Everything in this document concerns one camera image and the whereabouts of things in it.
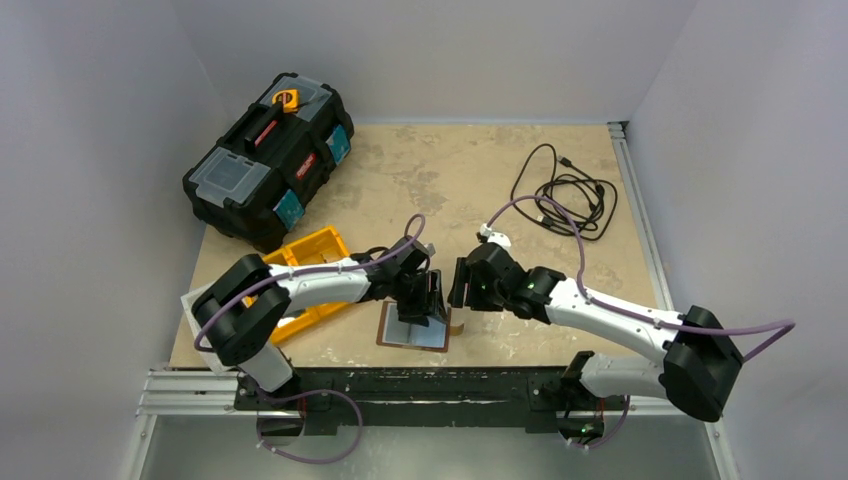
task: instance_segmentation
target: table surface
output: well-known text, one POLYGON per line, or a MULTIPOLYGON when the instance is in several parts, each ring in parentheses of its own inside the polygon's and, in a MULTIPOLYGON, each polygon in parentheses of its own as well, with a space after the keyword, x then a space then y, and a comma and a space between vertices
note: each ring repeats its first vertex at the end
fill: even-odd
MULTIPOLYGON (((421 236, 434 243, 431 268, 443 272, 447 291, 457 257, 476 245, 480 224, 509 199, 524 159, 539 143, 619 190, 618 209, 606 235, 586 243, 586 285, 646 306, 655 297, 631 206, 606 126, 368 125, 356 128, 352 150, 306 207, 286 240, 335 225, 351 252, 391 245, 408 218, 421 212, 421 236)), ((516 194, 533 193, 550 179, 550 150, 537 153, 516 194)), ((555 197, 566 206, 585 208, 575 192, 561 188, 555 197)), ((535 212, 532 202, 525 209, 535 212)), ((573 238, 550 233, 505 212, 495 224, 512 240, 512 256, 524 268, 546 266, 573 276, 579 255, 573 238)), ((191 288, 217 279, 236 260, 254 250, 244 242, 206 228, 191 288)), ((589 333, 511 313, 486 313, 451 337, 446 353, 376 344, 382 302, 354 305, 289 339, 283 350, 295 366, 521 366, 567 365, 580 350, 627 354, 619 345, 589 333)), ((183 317, 171 354, 172 368, 205 367, 192 348, 183 317)))

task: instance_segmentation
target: gray wall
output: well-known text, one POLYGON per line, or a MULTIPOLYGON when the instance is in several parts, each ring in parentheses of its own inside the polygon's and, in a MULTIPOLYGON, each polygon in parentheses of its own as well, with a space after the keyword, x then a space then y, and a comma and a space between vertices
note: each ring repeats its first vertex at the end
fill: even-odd
POLYGON ((114 478, 226 115, 165 1, 0 7, 0 478, 114 478))
POLYGON ((173 0, 228 113, 281 70, 359 122, 605 122, 644 98, 695 0, 173 0))
POLYGON ((848 469, 846 19, 843 0, 701 1, 628 128, 676 306, 798 321, 726 411, 746 479, 848 469))

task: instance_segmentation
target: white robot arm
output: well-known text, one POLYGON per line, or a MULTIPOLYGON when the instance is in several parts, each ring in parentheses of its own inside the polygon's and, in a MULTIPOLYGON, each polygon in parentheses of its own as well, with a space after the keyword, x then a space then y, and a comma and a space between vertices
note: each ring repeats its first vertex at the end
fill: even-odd
MULTIPOLYGON (((699 420, 720 418, 741 369, 742 355, 728 337, 691 335, 669 328, 721 328, 712 313, 699 307, 685 315, 655 310, 581 290, 574 279, 560 272, 545 267, 524 270, 510 256, 505 235, 482 233, 483 243, 457 260, 448 295, 453 308, 507 310, 522 319, 593 333, 639 355, 610 358, 580 352, 564 375, 567 393, 556 390, 552 395, 582 396, 588 401, 617 395, 651 396, 668 399, 699 420), (589 301, 591 298, 611 305, 612 310, 617 307, 653 318, 655 323, 601 308, 589 301)), ((405 237, 396 247, 408 241, 405 237)), ((313 305, 392 297, 398 302, 401 321, 421 324, 428 318, 446 319, 441 274, 422 268, 429 255, 417 241, 406 249, 383 253, 388 261, 370 267, 366 265, 375 262, 366 254, 321 267, 269 266, 258 255, 248 255, 198 298, 192 310, 201 325, 217 315, 206 335, 224 365, 238 366, 263 390, 275 392, 295 376, 289 361, 268 341, 280 318, 313 305), (267 286, 254 292, 249 307, 239 302, 223 315, 219 313, 224 304, 241 298, 239 292, 263 279, 267 286)))
POLYGON ((625 346, 640 356, 581 352, 569 367, 570 374, 598 398, 657 397, 699 420, 720 418, 742 367, 742 354, 729 337, 674 328, 722 328, 711 312, 696 306, 686 314, 657 310, 581 290, 576 279, 560 272, 545 267, 524 270, 510 256, 511 242, 504 234, 483 225, 478 238, 482 244, 468 257, 457 259, 448 295, 453 308, 507 310, 522 319, 577 328, 625 346), (633 318, 634 313, 653 319, 653 324, 633 318))

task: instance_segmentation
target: yellow plastic organizer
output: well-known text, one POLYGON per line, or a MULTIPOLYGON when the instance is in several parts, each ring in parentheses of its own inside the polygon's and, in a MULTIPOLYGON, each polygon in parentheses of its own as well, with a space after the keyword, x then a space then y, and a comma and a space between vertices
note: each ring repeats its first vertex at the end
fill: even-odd
MULTIPOLYGON (((309 234, 300 240, 283 245, 280 249, 262 257, 265 263, 277 265, 318 265, 332 263, 350 256, 341 235, 332 225, 309 234)), ((274 329, 271 342, 280 345, 293 335, 315 325, 328 316, 349 306, 346 302, 325 303, 309 307, 293 321, 274 329)))

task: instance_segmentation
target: toolbox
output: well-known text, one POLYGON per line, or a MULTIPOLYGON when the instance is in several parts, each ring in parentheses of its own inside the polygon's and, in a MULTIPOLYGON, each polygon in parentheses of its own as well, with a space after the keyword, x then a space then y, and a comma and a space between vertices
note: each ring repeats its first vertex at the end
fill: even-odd
POLYGON ((348 154, 352 136, 338 92, 283 73, 183 176, 183 190, 197 218, 269 253, 348 154))

